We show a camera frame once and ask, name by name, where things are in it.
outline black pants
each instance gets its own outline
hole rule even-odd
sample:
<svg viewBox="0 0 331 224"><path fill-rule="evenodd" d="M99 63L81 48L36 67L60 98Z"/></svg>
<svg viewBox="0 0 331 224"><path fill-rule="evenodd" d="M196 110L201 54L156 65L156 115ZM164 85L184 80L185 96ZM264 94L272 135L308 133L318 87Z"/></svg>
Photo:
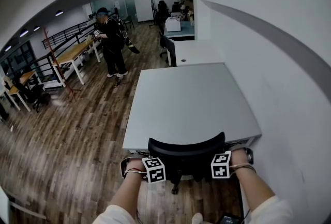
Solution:
<svg viewBox="0 0 331 224"><path fill-rule="evenodd" d="M0 103L0 115L4 120L8 118L8 114L6 113L5 108L2 106L1 103Z"/></svg>
<svg viewBox="0 0 331 224"><path fill-rule="evenodd" d="M103 56L104 56L104 59L107 62L108 73L110 75L117 73L117 70L115 68L115 64L118 68L118 73L119 74L124 74L127 71L126 68L125 68L125 64L124 64L124 60L123 60L123 56L122 56L122 48L123 48L123 46L118 47L114 50L113 49L109 50L107 48L107 46L103 47Z"/></svg>

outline hand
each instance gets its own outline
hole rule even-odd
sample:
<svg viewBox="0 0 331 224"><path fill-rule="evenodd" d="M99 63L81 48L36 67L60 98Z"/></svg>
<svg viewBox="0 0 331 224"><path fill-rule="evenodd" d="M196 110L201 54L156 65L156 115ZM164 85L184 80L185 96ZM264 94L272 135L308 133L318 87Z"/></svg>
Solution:
<svg viewBox="0 0 331 224"><path fill-rule="evenodd" d="M127 170L130 170L132 168L139 169L142 172L145 172L146 171L146 168L145 168L145 166L144 166L144 164L143 164L143 162L142 162L141 159L134 159L134 158L130 159L128 165L126 166L126 169Z"/></svg>
<svg viewBox="0 0 331 224"><path fill-rule="evenodd" d="M233 151L231 153L231 163L232 165L248 163L246 151L243 148Z"/></svg>

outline white shirt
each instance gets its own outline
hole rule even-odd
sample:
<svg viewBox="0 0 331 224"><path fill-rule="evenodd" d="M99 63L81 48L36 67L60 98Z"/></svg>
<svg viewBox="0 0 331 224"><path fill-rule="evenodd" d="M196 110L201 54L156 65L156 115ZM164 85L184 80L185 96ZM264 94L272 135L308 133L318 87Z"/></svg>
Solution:
<svg viewBox="0 0 331 224"><path fill-rule="evenodd" d="M292 211L287 201L274 196L259 205L251 214L249 224L292 223ZM123 208L110 205L97 217L93 224L136 224L133 217Z"/></svg>

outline person wearing black clothes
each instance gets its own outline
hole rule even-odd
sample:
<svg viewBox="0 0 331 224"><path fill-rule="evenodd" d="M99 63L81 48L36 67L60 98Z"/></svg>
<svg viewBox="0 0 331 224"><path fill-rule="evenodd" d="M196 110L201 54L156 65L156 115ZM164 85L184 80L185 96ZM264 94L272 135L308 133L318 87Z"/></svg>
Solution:
<svg viewBox="0 0 331 224"><path fill-rule="evenodd" d="M97 11L97 21L100 24L99 30L101 31L101 34L97 38L101 38L103 42L103 55L108 66L107 77L111 78L117 75L121 79L124 75L128 74L122 56L124 37L120 32L117 21L109 17L106 8L100 8Z"/></svg>
<svg viewBox="0 0 331 224"><path fill-rule="evenodd" d="M6 113L5 108L0 103L0 116L3 118L3 120L7 120L9 114Z"/></svg>

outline foot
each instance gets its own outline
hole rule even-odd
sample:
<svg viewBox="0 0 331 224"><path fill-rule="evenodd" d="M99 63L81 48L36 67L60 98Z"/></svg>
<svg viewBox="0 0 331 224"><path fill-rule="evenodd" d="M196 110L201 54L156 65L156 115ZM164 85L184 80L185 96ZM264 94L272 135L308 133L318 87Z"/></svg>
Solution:
<svg viewBox="0 0 331 224"><path fill-rule="evenodd" d="M127 75L129 72L127 71L126 73L123 73L123 74L117 74L117 77L119 78L119 79L121 79L121 78L123 78L123 76L124 75Z"/></svg>
<svg viewBox="0 0 331 224"><path fill-rule="evenodd" d="M107 77L108 78L111 78L111 77L116 76L116 75L117 75L117 73L115 73L115 74L107 74Z"/></svg>
<svg viewBox="0 0 331 224"><path fill-rule="evenodd" d="M192 217L192 224L201 224L201 223L203 223L203 216L201 213L196 213Z"/></svg>

